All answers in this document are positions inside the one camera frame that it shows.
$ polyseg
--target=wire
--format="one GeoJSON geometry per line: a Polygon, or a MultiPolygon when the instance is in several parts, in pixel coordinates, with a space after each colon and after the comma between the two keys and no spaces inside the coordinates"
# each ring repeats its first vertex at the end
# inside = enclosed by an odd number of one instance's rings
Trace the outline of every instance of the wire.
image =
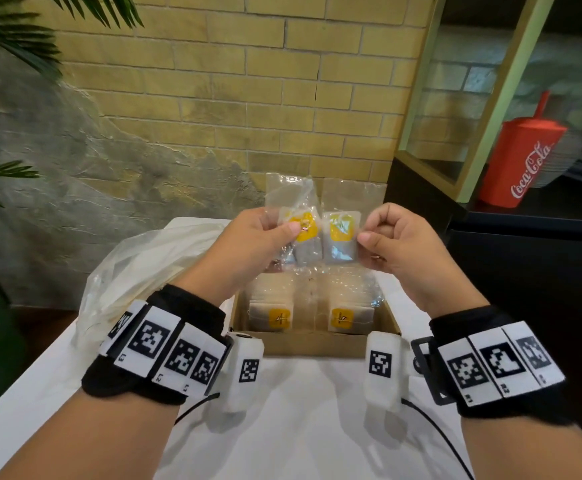
{"type": "Polygon", "coordinates": [[[212,401],[213,399],[217,399],[218,397],[220,397],[220,393],[219,392],[216,392],[215,394],[211,394],[211,395],[206,396],[202,401],[200,401],[199,403],[194,404],[189,409],[187,409],[186,411],[184,411],[180,416],[178,416],[177,419],[175,420],[175,423],[173,423],[173,426],[175,426],[177,423],[179,423],[180,421],[182,421],[184,419],[184,417],[187,416],[189,413],[192,413],[193,411],[195,411],[196,409],[198,409],[200,406],[202,406],[202,404],[208,403],[209,401],[212,401]]]}
{"type": "Polygon", "coordinates": [[[405,406],[408,406],[409,408],[415,409],[415,411],[417,411],[418,413],[420,413],[421,415],[423,415],[423,417],[427,421],[429,421],[433,425],[434,428],[436,428],[438,430],[438,433],[440,433],[440,436],[442,436],[444,438],[444,440],[447,442],[447,445],[449,445],[449,448],[451,449],[451,451],[455,455],[455,458],[457,458],[457,461],[459,461],[460,464],[462,465],[462,468],[466,472],[466,475],[471,480],[475,480],[473,478],[473,475],[471,475],[471,470],[469,470],[469,468],[466,466],[466,464],[464,463],[464,460],[462,459],[462,457],[460,456],[460,454],[457,452],[457,450],[455,449],[455,447],[453,446],[453,444],[450,442],[449,438],[447,438],[447,436],[442,432],[442,429],[436,424],[435,421],[433,421],[431,419],[431,416],[429,416],[428,414],[426,414],[423,410],[421,410],[420,408],[418,408],[415,404],[411,403],[408,399],[402,398],[402,404],[404,404],[405,406]]]}

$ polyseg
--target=white table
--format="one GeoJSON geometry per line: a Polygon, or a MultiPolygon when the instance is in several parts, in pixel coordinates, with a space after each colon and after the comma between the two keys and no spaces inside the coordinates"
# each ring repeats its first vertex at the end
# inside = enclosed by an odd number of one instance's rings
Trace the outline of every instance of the white table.
{"type": "MultiPolygon", "coordinates": [[[[427,335],[426,315],[399,282],[388,275],[379,282],[405,338],[427,335]]],[[[0,468],[76,390],[74,331],[75,323],[0,398],[0,468]]],[[[173,429],[155,478],[466,478],[419,413],[367,408],[362,360],[267,358],[260,370],[260,394],[247,413],[226,415],[211,402],[173,429]]],[[[410,389],[409,399],[439,424],[468,464],[455,407],[436,406],[423,379],[411,378],[410,389]]]]}

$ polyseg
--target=cardboard box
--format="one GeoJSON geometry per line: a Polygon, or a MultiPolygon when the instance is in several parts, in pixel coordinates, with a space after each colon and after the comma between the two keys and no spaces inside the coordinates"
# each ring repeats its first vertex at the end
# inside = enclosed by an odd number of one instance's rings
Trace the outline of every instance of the cardboard box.
{"type": "MultiPolygon", "coordinates": [[[[323,330],[251,331],[248,327],[248,299],[244,293],[236,296],[231,313],[232,331],[244,332],[262,339],[265,356],[316,356],[340,358],[364,358],[367,352],[366,335],[348,335],[323,330]]],[[[401,335],[391,309],[385,301],[376,308],[374,330],[401,335]]]]}

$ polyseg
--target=yellow frame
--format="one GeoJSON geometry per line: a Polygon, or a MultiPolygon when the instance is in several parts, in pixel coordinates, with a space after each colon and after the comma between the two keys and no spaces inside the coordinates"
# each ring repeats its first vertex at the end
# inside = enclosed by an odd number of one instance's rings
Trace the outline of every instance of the yellow frame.
{"type": "Polygon", "coordinates": [[[398,140],[395,157],[418,175],[426,178],[432,185],[456,202],[465,203],[478,183],[482,168],[487,161],[495,137],[502,125],[504,115],[527,67],[527,63],[542,28],[549,15],[554,0],[527,0],[507,48],[498,76],[482,112],[475,135],[471,139],[466,159],[457,181],[453,181],[422,160],[407,152],[407,143],[413,128],[422,89],[429,72],[429,63],[436,44],[442,12],[447,0],[434,0],[429,15],[429,28],[422,45],[420,58],[416,67],[416,76],[409,95],[407,113],[398,140]]]}

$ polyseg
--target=red tumbler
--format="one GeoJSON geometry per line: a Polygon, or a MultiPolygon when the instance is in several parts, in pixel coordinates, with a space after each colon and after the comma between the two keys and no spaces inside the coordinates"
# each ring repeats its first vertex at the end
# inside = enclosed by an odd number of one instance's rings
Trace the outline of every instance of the red tumbler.
{"type": "Polygon", "coordinates": [[[567,128],[543,120],[549,91],[542,93],[533,118],[515,118],[502,124],[484,176],[479,199],[499,207],[517,207],[544,161],[567,128]]]}

